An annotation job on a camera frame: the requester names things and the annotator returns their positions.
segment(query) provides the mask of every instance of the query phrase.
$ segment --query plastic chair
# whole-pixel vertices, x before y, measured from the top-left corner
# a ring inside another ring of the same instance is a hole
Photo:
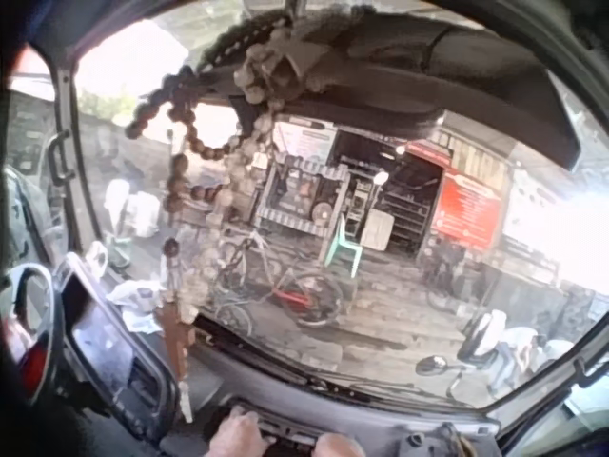
[[[339,228],[336,230],[336,235],[334,236],[334,240],[332,240],[332,245],[330,246],[330,250],[325,256],[325,266],[327,267],[332,263],[332,259],[334,258],[334,254],[336,254],[336,250],[340,247],[351,249],[355,251],[355,256],[353,257],[353,265],[351,267],[351,277],[355,278],[355,274],[358,272],[358,266],[360,265],[360,260],[362,259],[363,248],[357,243],[353,243],[352,241],[348,241],[344,236],[344,226],[345,220],[344,216],[341,214],[341,220],[339,221]]]

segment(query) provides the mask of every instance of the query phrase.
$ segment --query red sign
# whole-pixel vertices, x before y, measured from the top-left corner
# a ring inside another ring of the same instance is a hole
[[[448,169],[432,227],[467,245],[487,249],[493,241],[500,212],[501,198],[494,190]]]
[[[406,150],[412,155],[439,165],[443,169],[450,167],[450,151],[431,141],[409,141],[406,145]]]

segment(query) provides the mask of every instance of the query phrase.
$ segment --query windshield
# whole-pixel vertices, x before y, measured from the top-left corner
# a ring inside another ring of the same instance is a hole
[[[194,129],[167,103],[127,139],[137,105],[256,13],[246,4],[182,6],[80,62],[88,191],[112,274],[179,289],[185,322],[201,313],[321,378],[364,379],[361,390],[405,403],[418,392],[486,407],[542,375],[609,306],[609,139],[592,116],[553,79],[580,137],[573,173],[419,104],[410,136],[282,114],[265,133],[272,160],[256,145],[225,159],[244,132],[221,97],[196,107]],[[433,376],[428,357],[443,364]]]

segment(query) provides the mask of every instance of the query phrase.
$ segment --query door handle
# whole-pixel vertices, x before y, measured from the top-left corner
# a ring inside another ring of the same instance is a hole
[[[65,169],[63,164],[59,164],[63,171],[59,171],[57,164],[57,151],[59,144],[69,138],[69,130],[63,130],[54,135],[47,145],[47,160],[49,160],[50,179],[56,187],[64,186],[68,181],[76,177],[73,169]]]

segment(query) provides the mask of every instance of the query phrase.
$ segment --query red light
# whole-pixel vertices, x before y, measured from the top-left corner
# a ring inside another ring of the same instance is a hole
[[[47,362],[47,350],[34,346],[20,364],[23,385],[28,396],[32,396],[40,386]]]

